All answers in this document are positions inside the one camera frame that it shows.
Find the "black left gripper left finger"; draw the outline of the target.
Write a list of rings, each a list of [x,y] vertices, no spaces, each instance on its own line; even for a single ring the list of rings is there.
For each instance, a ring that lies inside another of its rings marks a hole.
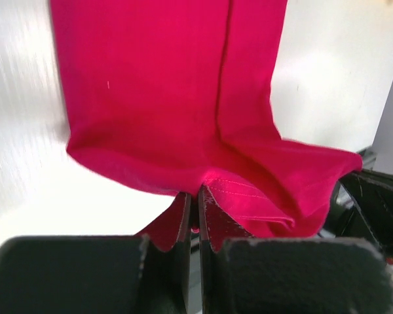
[[[136,235],[14,237],[0,246],[0,313],[186,313],[191,197]]]

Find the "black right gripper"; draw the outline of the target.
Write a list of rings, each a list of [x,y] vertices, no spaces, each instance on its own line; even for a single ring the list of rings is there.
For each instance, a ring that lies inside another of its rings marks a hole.
[[[342,177],[322,229],[336,237],[364,238],[393,258],[393,175],[364,169]]]

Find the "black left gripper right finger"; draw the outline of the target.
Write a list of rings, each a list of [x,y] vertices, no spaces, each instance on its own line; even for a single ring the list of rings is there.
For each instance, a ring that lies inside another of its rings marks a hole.
[[[383,257],[352,238],[256,238],[198,196],[204,313],[393,313]]]

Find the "magenta t shirt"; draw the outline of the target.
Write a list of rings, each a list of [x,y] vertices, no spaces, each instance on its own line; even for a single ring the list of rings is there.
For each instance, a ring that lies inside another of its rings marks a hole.
[[[286,140],[270,104],[285,1],[51,1],[70,138],[83,166],[197,195],[257,237],[309,237],[353,152]]]

